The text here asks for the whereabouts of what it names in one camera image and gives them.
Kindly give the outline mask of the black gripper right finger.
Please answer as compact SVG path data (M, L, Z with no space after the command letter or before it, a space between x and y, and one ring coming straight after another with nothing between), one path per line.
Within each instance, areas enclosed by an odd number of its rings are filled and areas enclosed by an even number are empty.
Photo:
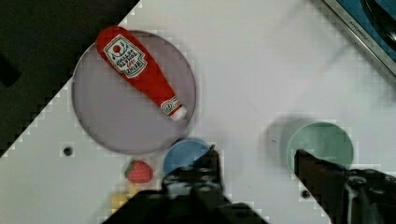
M347 169L303 149L294 173L332 224L396 224L396 182L374 169Z

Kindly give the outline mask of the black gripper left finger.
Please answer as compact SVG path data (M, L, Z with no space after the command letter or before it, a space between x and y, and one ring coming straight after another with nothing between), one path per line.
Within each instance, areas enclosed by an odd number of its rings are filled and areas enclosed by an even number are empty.
M223 190L219 153L211 145L209 150L193 163L176 168L162 181L162 191L170 198L190 195L197 188Z

